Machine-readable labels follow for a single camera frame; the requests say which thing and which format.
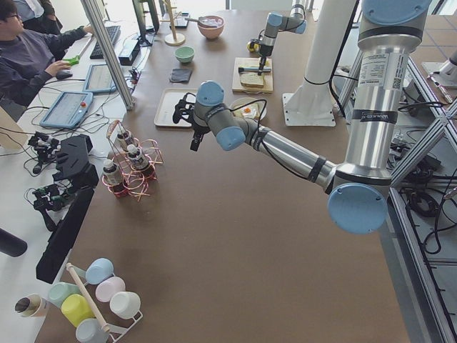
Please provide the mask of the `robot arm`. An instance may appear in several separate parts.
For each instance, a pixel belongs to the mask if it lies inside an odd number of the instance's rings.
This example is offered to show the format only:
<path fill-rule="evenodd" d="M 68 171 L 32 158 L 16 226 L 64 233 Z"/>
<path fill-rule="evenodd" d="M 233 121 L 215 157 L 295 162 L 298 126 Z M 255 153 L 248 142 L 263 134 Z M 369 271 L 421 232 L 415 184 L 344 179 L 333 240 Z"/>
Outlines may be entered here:
<path fill-rule="evenodd" d="M 262 126 L 238 117 L 224 104 L 224 90 L 205 81 L 195 102 L 181 99 L 173 121 L 194 130 L 191 149 L 212 133 L 222 149 L 248 144 L 287 171 L 320 185 L 328 195 L 331 219 L 343 230 L 367 234 L 383 225 L 391 185 L 387 168 L 393 129 L 408 58 L 421 43 L 428 1 L 325 1 L 311 45 L 303 83 L 283 101 L 288 124 L 325 124 L 331 120 L 326 89 L 336 70 L 355 13 L 361 12 L 358 48 L 362 54 L 356 99 L 350 118 L 345 160 L 323 156 Z"/>
<path fill-rule="evenodd" d="M 270 12 L 267 16 L 266 26 L 259 38 L 260 62 L 258 74 L 263 73 L 266 60 L 272 55 L 276 38 L 280 31 L 302 34 L 306 30 L 306 15 L 304 1 L 292 1 L 291 11 L 288 16 L 277 12 Z"/>

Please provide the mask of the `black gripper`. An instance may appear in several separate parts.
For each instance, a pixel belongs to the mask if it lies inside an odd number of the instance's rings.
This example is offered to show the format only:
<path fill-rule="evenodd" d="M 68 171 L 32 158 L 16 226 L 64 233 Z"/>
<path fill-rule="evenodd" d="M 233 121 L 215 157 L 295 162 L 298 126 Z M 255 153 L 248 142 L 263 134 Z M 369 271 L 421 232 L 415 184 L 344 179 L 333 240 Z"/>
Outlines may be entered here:
<path fill-rule="evenodd" d="M 264 65 L 264 59 L 268 58 L 268 56 L 261 55 L 260 60 L 259 60 L 259 70 L 264 70 L 265 65 Z"/>
<path fill-rule="evenodd" d="M 196 122 L 196 117 L 194 114 L 196 103 L 187 99 L 189 95 L 195 96 L 195 94 L 191 92 L 186 92 L 175 105 L 173 122 L 177 124 L 181 120 L 184 120 L 191 125 L 191 128 L 194 130 L 194 135 L 191 141 L 190 150 L 198 151 L 199 145 L 202 142 L 204 135 L 209 133 L 210 129 L 207 126 L 201 126 Z"/>

